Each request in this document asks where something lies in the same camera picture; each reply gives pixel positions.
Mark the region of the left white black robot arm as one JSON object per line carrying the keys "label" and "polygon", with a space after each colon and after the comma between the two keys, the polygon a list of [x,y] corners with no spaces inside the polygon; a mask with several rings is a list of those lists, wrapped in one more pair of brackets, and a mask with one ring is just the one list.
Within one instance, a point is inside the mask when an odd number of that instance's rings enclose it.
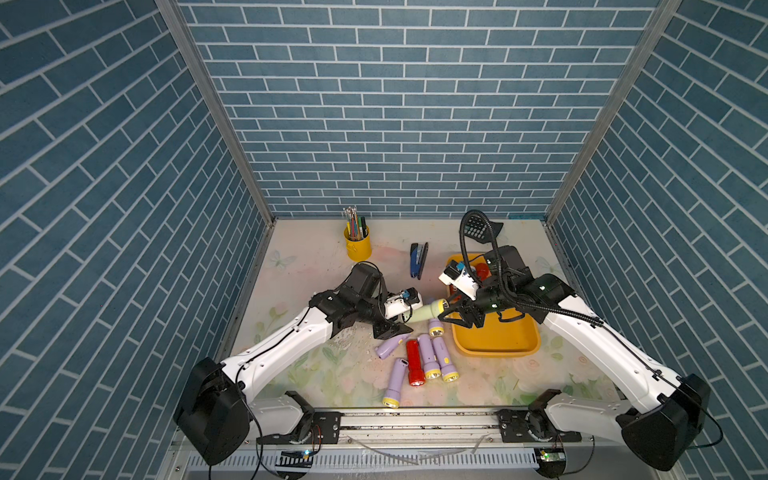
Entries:
{"label": "left white black robot arm", "polygon": [[266,339],[215,361],[205,357],[189,373],[174,422],[209,466],[230,457],[255,429],[261,436],[305,439],[314,409],[299,394],[262,399],[259,394],[303,355],[358,322],[375,338],[411,332],[422,297],[414,288],[388,291],[384,275],[370,262],[355,264],[336,287],[318,292],[294,319]]}

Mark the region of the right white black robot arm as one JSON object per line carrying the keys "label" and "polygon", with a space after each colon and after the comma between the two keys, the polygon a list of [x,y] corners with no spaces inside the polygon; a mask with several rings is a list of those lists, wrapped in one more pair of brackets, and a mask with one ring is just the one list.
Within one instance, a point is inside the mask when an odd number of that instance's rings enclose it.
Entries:
{"label": "right white black robot arm", "polygon": [[671,470],[696,449],[696,437],[711,415],[711,388],[695,374],[680,376],[631,344],[594,313],[577,292],[553,274],[534,276],[517,250],[499,246],[494,222],[479,210],[459,226],[461,260],[440,276],[455,290],[439,318],[466,329],[484,326],[488,315],[502,322],[517,311],[574,345],[621,391],[618,402],[578,399],[548,389],[528,407],[526,422],[539,441],[577,432],[624,444],[646,465]]}

